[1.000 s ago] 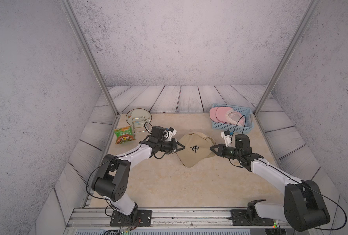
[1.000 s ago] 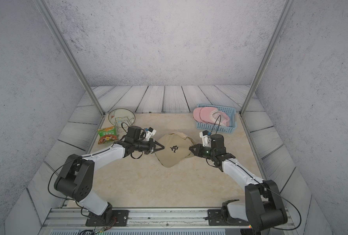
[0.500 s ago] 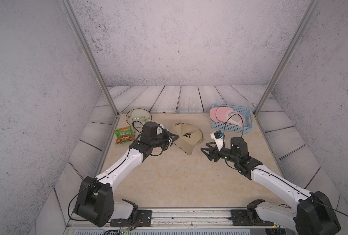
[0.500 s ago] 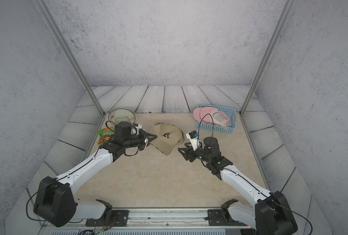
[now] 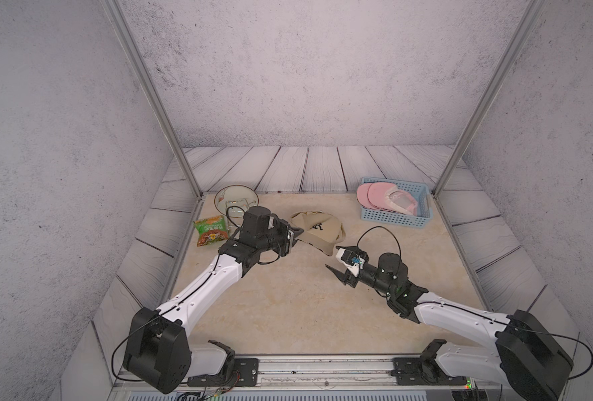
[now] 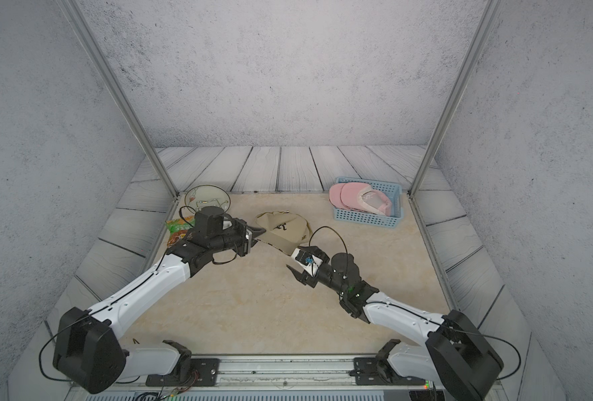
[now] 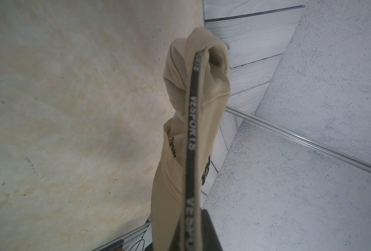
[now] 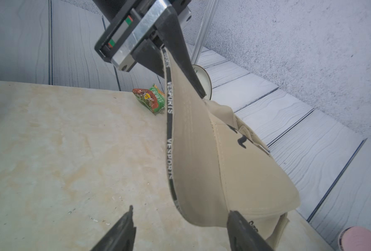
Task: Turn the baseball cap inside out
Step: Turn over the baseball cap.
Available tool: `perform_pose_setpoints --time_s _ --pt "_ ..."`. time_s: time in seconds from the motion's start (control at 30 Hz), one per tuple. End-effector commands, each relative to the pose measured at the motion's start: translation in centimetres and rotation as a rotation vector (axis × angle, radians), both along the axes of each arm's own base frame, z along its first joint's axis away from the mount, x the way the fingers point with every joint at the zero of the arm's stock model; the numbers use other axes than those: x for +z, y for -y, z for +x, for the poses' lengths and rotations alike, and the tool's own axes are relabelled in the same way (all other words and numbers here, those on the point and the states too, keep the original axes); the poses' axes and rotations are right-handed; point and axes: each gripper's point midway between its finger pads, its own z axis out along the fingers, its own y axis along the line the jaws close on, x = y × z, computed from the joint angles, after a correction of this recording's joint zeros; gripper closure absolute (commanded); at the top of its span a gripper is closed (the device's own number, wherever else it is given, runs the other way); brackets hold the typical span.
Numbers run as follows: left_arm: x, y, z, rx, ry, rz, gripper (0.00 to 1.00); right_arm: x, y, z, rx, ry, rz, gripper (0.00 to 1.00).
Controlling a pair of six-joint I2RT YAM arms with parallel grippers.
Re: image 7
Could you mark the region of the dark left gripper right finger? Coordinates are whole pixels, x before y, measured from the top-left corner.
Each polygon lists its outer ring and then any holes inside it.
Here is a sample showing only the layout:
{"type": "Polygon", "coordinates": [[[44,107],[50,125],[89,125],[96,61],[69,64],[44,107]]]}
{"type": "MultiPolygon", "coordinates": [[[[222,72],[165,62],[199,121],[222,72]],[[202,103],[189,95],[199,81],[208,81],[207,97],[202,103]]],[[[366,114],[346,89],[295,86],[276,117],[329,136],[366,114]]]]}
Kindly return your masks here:
{"type": "Polygon", "coordinates": [[[223,251],[208,211],[203,209],[201,216],[203,251],[223,251]]]}

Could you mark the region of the beige baseball cap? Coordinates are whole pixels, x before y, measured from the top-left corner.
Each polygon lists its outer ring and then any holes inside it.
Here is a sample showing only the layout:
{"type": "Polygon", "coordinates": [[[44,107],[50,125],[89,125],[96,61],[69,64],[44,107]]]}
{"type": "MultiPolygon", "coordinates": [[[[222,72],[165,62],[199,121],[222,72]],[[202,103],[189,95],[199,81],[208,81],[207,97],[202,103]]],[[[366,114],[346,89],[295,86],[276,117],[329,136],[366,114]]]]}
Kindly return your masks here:
{"type": "Polygon", "coordinates": [[[153,250],[170,249],[178,221],[195,215],[184,196],[186,155],[196,157],[192,174],[199,191],[209,172],[210,156],[230,96],[226,45],[203,27],[172,42],[163,80],[175,110],[163,126],[161,158],[152,189],[153,250]]]}

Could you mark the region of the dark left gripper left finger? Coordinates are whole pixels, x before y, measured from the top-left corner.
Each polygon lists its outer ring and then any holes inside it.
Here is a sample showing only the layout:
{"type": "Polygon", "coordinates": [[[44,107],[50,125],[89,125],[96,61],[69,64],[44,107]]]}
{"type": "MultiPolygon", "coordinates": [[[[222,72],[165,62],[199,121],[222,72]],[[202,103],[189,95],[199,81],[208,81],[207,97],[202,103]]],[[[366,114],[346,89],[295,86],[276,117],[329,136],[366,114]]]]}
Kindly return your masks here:
{"type": "Polygon", "coordinates": [[[169,251],[180,251],[180,234],[178,232],[173,235],[169,251]]]}

